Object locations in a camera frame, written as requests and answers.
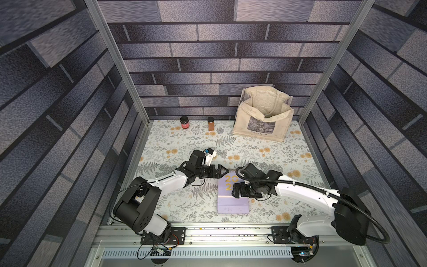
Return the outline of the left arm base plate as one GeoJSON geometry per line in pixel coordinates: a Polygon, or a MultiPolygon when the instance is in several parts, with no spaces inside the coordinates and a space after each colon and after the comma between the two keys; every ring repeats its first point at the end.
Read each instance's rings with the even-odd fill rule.
{"type": "Polygon", "coordinates": [[[185,227],[168,226],[161,235],[154,235],[153,233],[143,231],[140,243],[142,245],[183,245],[185,243],[185,234],[185,227]]]}

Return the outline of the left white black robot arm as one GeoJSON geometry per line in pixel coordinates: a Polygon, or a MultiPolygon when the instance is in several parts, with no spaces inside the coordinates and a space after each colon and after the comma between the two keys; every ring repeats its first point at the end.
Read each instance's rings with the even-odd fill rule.
{"type": "Polygon", "coordinates": [[[172,173],[148,181],[135,178],[124,190],[112,209],[114,219],[130,227],[137,235],[144,231],[157,237],[168,237],[171,224],[155,214],[158,201],[163,196],[190,186],[197,178],[221,179],[229,170],[222,165],[214,165],[216,151],[194,150],[172,173]]]}

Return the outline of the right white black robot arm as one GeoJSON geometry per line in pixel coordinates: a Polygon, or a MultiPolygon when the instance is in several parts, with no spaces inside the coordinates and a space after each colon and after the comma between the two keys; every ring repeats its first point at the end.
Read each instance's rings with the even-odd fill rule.
{"type": "Polygon", "coordinates": [[[303,243],[316,236],[337,235],[354,245],[367,240],[380,244],[390,242],[387,231],[375,220],[360,198],[349,188],[341,191],[324,189],[294,180],[281,172],[262,172],[253,164],[238,167],[236,175],[242,182],[233,186],[235,198],[260,199],[264,195],[293,198],[323,212],[319,216],[294,216],[279,241],[303,243]]]}

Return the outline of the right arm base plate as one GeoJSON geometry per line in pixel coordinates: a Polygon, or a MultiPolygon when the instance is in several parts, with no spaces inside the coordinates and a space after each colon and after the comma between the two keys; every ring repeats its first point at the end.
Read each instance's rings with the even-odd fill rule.
{"type": "Polygon", "coordinates": [[[306,237],[296,227],[272,227],[272,239],[275,244],[309,244],[318,243],[317,236],[306,237]]]}

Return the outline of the purple calendar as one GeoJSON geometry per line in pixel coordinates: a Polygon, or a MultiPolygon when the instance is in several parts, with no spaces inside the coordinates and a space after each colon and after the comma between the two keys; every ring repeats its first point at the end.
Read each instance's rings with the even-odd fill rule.
{"type": "Polygon", "coordinates": [[[232,189],[235,183],[243,182],[235,172],[229,172],[218,181],[218,213],[219,214],[248,214],[248,198],[234,198],[232,189]]]}

